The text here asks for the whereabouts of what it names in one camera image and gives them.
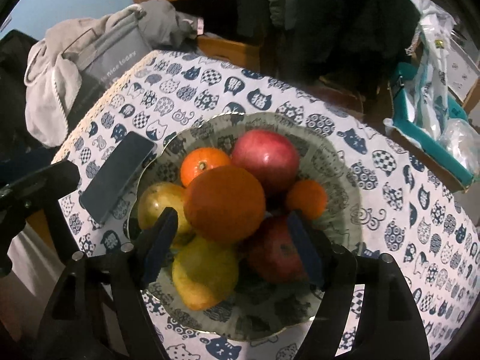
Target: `gray towel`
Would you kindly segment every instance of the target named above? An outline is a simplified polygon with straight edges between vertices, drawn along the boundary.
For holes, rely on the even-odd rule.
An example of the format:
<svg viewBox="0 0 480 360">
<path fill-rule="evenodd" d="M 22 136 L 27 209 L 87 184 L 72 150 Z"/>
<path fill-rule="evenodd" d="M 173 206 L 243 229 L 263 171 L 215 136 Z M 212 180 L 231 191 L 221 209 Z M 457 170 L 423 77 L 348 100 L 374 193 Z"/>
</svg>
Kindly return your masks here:
<svg viewBox="0 0 480 360">
<path fill-rule="evenodd" d="M 135 20 L 127 19 L 131 15 Z M 75 100 L 78 101 L 75 108 L 84 108 L 80 104 L 85 103 L 84 96 L 78 95 L 82 86 L 81 72 L 89 61 L 85 54 L 96 58 L 99 50 L 95 48 L 102 44 L 104 35 L 118 33 L 116 30 L 136 20 L 143 38 L 152 48 L 176 48 L 185 38 L 197 35 L 197 18 L 176 12 L 167 0 L 134 4 L 100 19 L 66 20 L 48 29 L 45 38 L 31 48 L 25 72 L 25 121 L 32 136 L 47 147 L 63 143 L 69 133 L 67 116 Z"/>
<path fill-rule="evenodd" d="M 24 79 L 25 121 L 30 134 L 45 146 L 59 146 L 68 136 L 67 115 L 82 85 L 73 62 L 76 55 L 132 13 L 140 17 L 143 10 L 134 4 L 100 19 L 62 21 L 30 49 Z"/>
</svg>

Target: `clear plastic bag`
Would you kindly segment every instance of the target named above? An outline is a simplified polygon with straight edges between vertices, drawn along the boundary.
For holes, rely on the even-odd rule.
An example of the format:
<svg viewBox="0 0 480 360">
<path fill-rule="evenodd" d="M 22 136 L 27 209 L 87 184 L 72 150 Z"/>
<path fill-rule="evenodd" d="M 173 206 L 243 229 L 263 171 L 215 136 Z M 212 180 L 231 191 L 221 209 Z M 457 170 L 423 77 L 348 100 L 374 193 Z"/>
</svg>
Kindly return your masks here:
<svg viewBox="0 0 480 360">
<path fill-rule="evenodd" d="M 455 20 L 430 0 L 411 0 L 420 14 L 423 55 L 414 78 L 414 123 L 438 140 L 448 120 L 447 57 Z"/>
<path fill-rule="evenodd" d="M 480 174 L 480 135 L 467 121 L 447 120 L 438 143 L 475 177 Z"/>
</svg>

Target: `table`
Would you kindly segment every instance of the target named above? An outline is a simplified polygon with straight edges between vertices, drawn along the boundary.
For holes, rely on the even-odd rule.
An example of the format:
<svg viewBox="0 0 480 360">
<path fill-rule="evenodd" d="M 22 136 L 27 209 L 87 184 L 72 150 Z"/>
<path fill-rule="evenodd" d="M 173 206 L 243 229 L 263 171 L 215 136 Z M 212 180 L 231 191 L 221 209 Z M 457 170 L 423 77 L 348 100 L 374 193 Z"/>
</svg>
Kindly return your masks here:
<svg viewBox="0 0 480 360">
<path fill-rule="evenodd" d="M 351 206 L 346 194 L 340 197 L 347 217 L 361 225 L 364 245 L 357 247 L 363 247 L 366 256 L 388 252 L 395 257 L 434 358 L 458 331 L 480 290 L 480 240 L 464 210 L 431 171 L 395 142 L 297 88 L 229 62 L 153 51 L 120 78 L 71 133 L 54 161 L 67 157 L 80 169 L 78 189 L 60 200 L 80 248 L 92 256 L 128 242 L 135 190 L 119 200 L 104 226 L 79 203 L 82 191 L 128 131 L 150 138 L 161 150 L 176 133 L 222 112 L 267 110 L 315 128 L 350 167 L 361 190 L 361 206 Z M 357 286 L 338 354 L 351 349 L 362 296 L 363 288 Z M 258 342 L 234 342 L 183 327 L 151 294 L 144 292 L 143 298 L 173 359 L 290 360 L 309 327 L 307 322 Z M 405 345 L 400 339 L 398 344 Z"/>
</svg>

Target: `teal box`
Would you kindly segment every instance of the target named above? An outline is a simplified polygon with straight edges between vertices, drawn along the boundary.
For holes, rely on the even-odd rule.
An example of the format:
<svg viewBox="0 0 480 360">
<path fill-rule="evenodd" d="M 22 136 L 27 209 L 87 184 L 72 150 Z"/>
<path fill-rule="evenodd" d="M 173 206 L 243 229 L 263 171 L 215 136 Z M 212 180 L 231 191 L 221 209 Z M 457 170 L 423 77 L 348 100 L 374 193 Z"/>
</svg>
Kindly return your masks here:
<svg viewBox="0 0 480 360">
<path fill-rule="evenodd" d="M 407 95 L 404 82 L 413 80 L 417 68 L 411 64 L 400 62 L 390 79 L 390 89 L 393 99 L 393 125 L 403 134 L 420 143 L 423 151 L 441 167 L 448 170 L 463 187 L 467 188 L 473 182 L 474 176 L 465 169 L 447 150 L 433 140 L 419 127 L 409 122 L 407 118 Z M 448 96 L 448 114 L 451 118 L 468 121 L 467 114 L 453 96 Z"/>
</svg>

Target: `gray bag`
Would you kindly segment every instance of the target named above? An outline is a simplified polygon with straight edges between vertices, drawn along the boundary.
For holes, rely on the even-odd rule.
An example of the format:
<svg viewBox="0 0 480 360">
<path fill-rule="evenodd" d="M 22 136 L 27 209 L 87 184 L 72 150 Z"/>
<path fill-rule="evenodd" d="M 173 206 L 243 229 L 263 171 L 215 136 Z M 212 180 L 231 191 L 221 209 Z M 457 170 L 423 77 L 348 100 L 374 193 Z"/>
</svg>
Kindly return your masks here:
<svg viewBox="0 0 480 360">
<path fill-rule="evenodd" d="M 91 32 L 92 29 L 84 32 L 75 42 L 87 34 L 92 36 Z M 70 58 L 80 72 L 82 85 L 67 116 L 69 130 L 76 127 L 105 90 L 150 51 L 152 48 L 138 28 L 135 13 L 132 13 L 120 20 L 112 31 L 88 45 L 74 59 Z"/>
</svg>

